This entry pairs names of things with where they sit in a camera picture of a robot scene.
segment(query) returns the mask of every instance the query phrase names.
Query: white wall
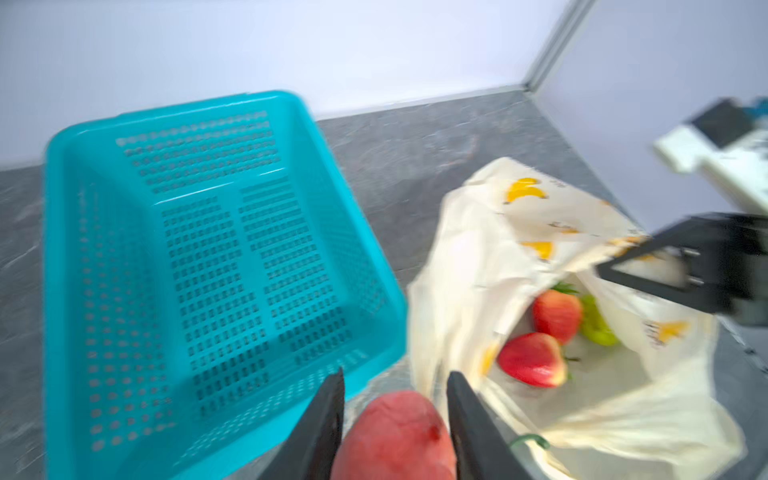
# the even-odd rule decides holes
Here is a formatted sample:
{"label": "white wall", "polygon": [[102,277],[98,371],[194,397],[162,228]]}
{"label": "white wall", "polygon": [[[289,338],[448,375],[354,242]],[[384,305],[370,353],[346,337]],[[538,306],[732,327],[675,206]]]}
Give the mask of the white wall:
{"label": "white wall", "polygon": [[768,94],[766,0],[599,0],[540,106],[647,228],[732,210],[700,174],[678,175],[651,142],[718,97]]}
{"label": "white wall", "polygon": [[0,5],[0,168],[70,124],[280,88],[316,114],[520,84],[568,0]]}

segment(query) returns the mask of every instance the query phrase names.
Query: plastic bag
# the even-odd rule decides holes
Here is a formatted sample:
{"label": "plastic bag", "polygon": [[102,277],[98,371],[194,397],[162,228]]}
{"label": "plastic bag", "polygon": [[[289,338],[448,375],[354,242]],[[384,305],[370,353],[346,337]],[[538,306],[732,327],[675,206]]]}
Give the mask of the plastic bag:
{"label": "plastic bag", "polygon": [[[409,286],[409,355],[416,389],[445,412],[452,370],[464,373],[551,478],[709,478],[745,453],[713,399],[717,320],[597,277],[592,269],[642,241],[610,204],[508,158],[445,196],[429,259]],[[656,257],[632,273],[674,277]],[[559,280],[595,296],[621,341],[577,335],[572,379],[556,389],[517,382],[495,365],[506,339],[531,331],[526,310]]]}

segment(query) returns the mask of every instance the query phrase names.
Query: strawberry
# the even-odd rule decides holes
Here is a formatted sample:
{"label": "strawberry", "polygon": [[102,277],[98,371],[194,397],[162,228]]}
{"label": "strawberry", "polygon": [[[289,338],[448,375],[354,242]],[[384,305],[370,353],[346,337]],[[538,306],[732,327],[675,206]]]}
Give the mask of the strawberry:
{"label": "strawberry", "polygon": [[572,293],[576,290],[571,285],[558,283],[533,302],[534,328],[552,335],[561,345],[570,342],[581,325],[583,308]]}
{"label": "strawberry", "polygon": [[560,344],[546,333],[528,333],[508,341],[496,362],[507,375],[533,386],[550,389],[568,379]]}

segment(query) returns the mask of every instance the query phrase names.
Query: blue plastic basket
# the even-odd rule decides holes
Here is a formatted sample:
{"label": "blue plastic basket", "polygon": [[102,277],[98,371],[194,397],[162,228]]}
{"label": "blue plastic basket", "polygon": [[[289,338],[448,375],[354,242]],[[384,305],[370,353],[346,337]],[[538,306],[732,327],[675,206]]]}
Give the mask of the blue plastic basket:
{"label": "blue plastic basket", "polygon": [[223,477],[328,373],[349,398],[405,352],[405,300],[297,97],[81,124],[47,157],[53,480]]}

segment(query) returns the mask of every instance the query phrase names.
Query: table surface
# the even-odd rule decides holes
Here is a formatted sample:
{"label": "table surface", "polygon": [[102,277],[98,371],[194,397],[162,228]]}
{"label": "table surface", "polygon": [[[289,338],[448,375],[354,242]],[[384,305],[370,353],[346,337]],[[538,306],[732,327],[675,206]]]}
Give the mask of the table surface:
{"label": "table surface", "polygon": [[[319,122],[358,204],[405,289],[426,261],[440,201],[473,172],[513,157],[617,204],[614,196],[520,91]],[[0,478],[45,477],[41,417],[40,167],[0,172]],[[768,378],[722,330],[717,400],[741,425],[749,454],[722,478],[758,478],[768,458]],[[408,359],[347,403],[345,427],[377,395],[410,389]],[[498,424],[503,435],[511,435]],[[252,479],[276,449],[231,475]]]}

